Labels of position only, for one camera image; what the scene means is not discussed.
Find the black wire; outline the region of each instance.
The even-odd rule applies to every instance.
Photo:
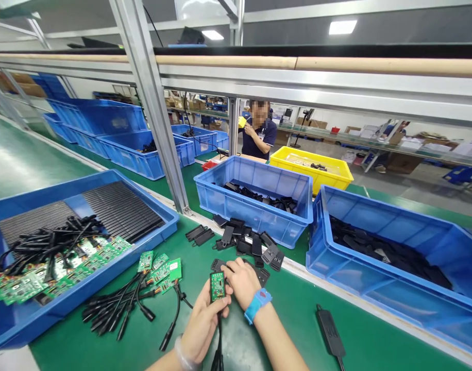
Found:
[[[147,13],[148,18],[150,19],[150,23],[152,23],[152,26],[154,27],[155,33],[157,34],[157,38],[160,41],[160,46],[164,47],[164,44],[162,44],[162,40],[160,39],[159,33],[157,32],[157,29],[155,28],[155,24],[152,21],[152,17],[150,16],[150,13],[148,13],[147,8],[145,8],[145,5],[143,6],[143,9],[145,9],[145,13]]]
[[[188,113],[186,112],[186,94],[187,92],[184,92],[184,97],[183,97],[183,110],[184,110],[184,114],[186,115],[186,120],[188,121],[188,125],[190,126],[190,135],[192,135],[192,138],[194,140],[196,140],[197,142],[201,143],[201,144],[208,144],[208,145],[211,145],[212,147],[215,147],[215,149],[217,150],[218,147],[213,145],[212,143],[205,143],[205,142],[202,142],[200,139],[198,139],[197,137],[195,137],[195,134],[192,133],[192,127],[191,127],[191,123],[190,123],[190,119],[188,118]]]

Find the metal pole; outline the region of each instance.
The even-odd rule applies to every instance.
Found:
[[[238,152],[238,118],[240,116],[239,99],[228,97],[227,124],[229,134],[229,155],[234,156]]]
[[[7,102],[6,97],[0,90],[0,106],[6,112],[6,114],[13,119],[23,130],[30,130],[25,120],[21,117],[20,113],[16,110],[11,103]]]
[[[18,82],[14,79],[13,75],[11,75],[10,72],[6,71],[6,69],[1,69],[1,71],[3,72],[4,75],[6,75],[7,79],[11,82],[11,84],[16,88],[16,90],[18,91],[18,94],[20,95],[21,98],[23,98],[23,100],[25,102],[27,102],[27,104],[32,108],[32,110],[35,112],[35,114],[37,115],[37,117],[40,117],[40,119],[43,121],[44,123],[44,126],[45,126],[45,129],[50,133],[50,135],[52,135],[54,138],[57,138],[57,135],[56,133],[54,133],[54,131],[52,130],[52,128],[50,127],[49,123],[47,122],[47,120],[45,119],[44,115],[38,110],[36,109],[33,104],[31,103],[31,100],[30,98],[28,97],[28,95],[26,95],[26,93],[23,91],[23,89],[21,88],[20,84],[18,84]]]
[[[47,39],[45,38],[44,33],[42,32],[42,29],[40,28],[38,22],[33,19],[33,18],[27,18],[28,24],[32,28],[32,30],[35,32],[35,35],[37,36],[37,39],[39,39],[40,43],[46,50],[52,50],[50,44],[48,43]],[[59,76],[62,80],[62,83],[66,90],[68,91],[68,94],[70,95],[71,98],[78,98],[78,95],[76,95],[75,90],[73,89],[73,86],[71,83],[68,81],[68,78],[64,76]]]
[[[109,0],[145,115],[154,135],[176,210],[189,213],[173,132],[167,116],[159,68],[141,0]]]
[[[238,1],[238,29],[236,32],[236,46],[243,46],[243,19],[245,16],[245,0]]]

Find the hand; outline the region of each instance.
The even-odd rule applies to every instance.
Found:
[[[253,126],[250,125],[249,123],[246,123],[245,124],[245,133],[247,133],[250,137],[254,137],[255,135],[257,135],[257,133],[255,132],[255,129],[253,129]]]
[[[227,318],[233,289],[226,285],[226,297],[210,304],[210,282],[205,282],[191,312],[188,325],[181,338],[181,351],[196,364],[201,364],[209,350],[217,328],[217,314]]]
[[[246,311],[256,292],[262,288],[257,274],[253,268],[241,258],[227,262],[227,266],[223,265],[221,269],[224,271],[229,284],[234,289],[238,303],[241,308]]]

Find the yellow object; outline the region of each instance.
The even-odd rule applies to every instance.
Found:
[[[310,165],[325,166],[327,171],[314,169]],[[310,152],[281,147],[271,155],[272,166],[290,170],[295,173],[309,175],[313,178],[313,194],[320,192],[322,184],[345,190],[354,180],[346,161],[316,155]]]
[[[240,118],[238,119],[238,126],[240,127],[240,129],[243,129],[245,127],[245,124],[246,119],[243,116],[240,116]]]

